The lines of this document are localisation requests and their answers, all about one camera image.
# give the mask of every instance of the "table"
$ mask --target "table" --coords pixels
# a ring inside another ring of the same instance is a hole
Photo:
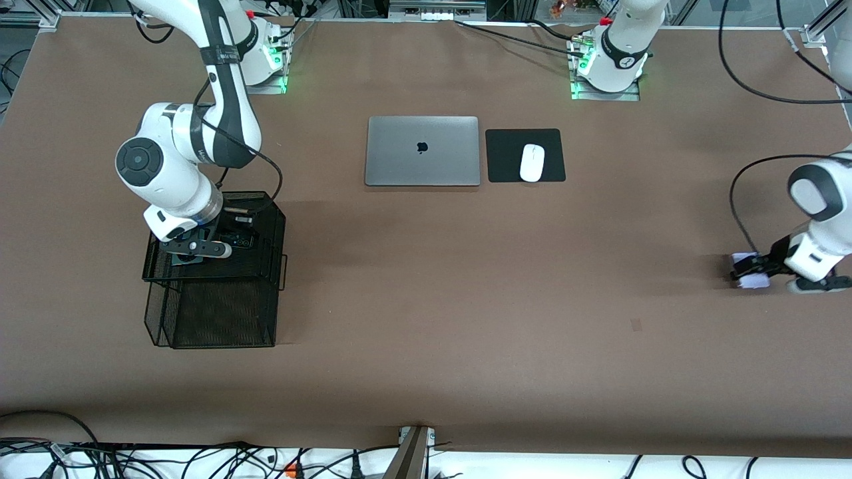
[[[252,98],[285,174],[279,345],[157,349],[145,204],[112,158],[150,104],[191,101],[204,76],[187,38],[150,45],[131,21],[40,35],[0,130],[3,409],[76,413],[102,441],[366,447],[425,423],[468,450],[848,455],[849,295],[732,290],[722,260],[746,248],[734,173],[845,147],[840,107],[738,89],[711,30],[660,32],[625,103],[572,101],[561,55],[452,23],[323,21],[286,95]],[[778,32],[726,44],[755,87],[835,95]],[[567,181],[367,188],[367,119],[388,114],[559,128]],[[738,187],[762,247],[803,221],[797,164]],[[275,182],[255,161],[225,189]]]

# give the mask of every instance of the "silver laptop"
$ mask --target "silver laptop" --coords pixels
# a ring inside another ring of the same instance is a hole
[[[478,186],[479,122],[476,117],[371,117],[364,183]]]

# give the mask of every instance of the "computer mouse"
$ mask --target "computer mouse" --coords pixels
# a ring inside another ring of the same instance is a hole
[[[535,183],[541,179],[543,169],[544,148],[533,144],[525,145],[524,153],[521,155],[521,179]]]

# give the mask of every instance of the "black mesh tray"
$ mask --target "black mesh tray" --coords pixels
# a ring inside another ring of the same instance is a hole
[[[262,192],[229,192],[224,197],[226,208],[246,210],[268,199]],[[173,255],[150,237],[142,279],[151,283],[145,324],[155,345],[174,349],[275,345],[285,273],[282,259],[286,266],[282,253],[286,218],[275,204],[253,217],[250,245],[233,244],[231,257],[225,259],[175,265]],[[231,242],[232,237],[214,240]]]

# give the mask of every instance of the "white robotic arm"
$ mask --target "white robotic arm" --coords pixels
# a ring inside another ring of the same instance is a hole
[[[593,38],[588,60],[577,73],[606,92],[624,91],[642,74],[648,45],[665,18],[668,0],[622,0],[612,25],[588,32]]]
[[[787,192],[810,220],[775,241],[767,255],[736,253],[731,279],[755,288],[768,286],[770,276],[793,274],[797,278],[787,283],[792,292],[849,289],[852,278],[837,276],[834,267],[852,254],[852,145],[796,168]]]
[[[253,79],[266,79],[270,63],[274,64],[267,47],[274,31],[265,20],[250,20],[239,0],[131,1],[198,45],[216,99],[212,107],[199,107],[197,113],[191,103],[152,105],[136,136],[116,155],[116,170],[124,184],[151,204],[144,214],[149,228],[168,241],[213,220],[222,209],[222,194],[197,164],[242,168],[253,160],[255,154],[229,136],[260,149],[261,131],[241,63]],[[204,125],[201,118],[227,136]]]
[[[808,280],[822,280],[852,254],[852,145],[796,168],[787,190],[810,221],[790,234],[784,264]]]

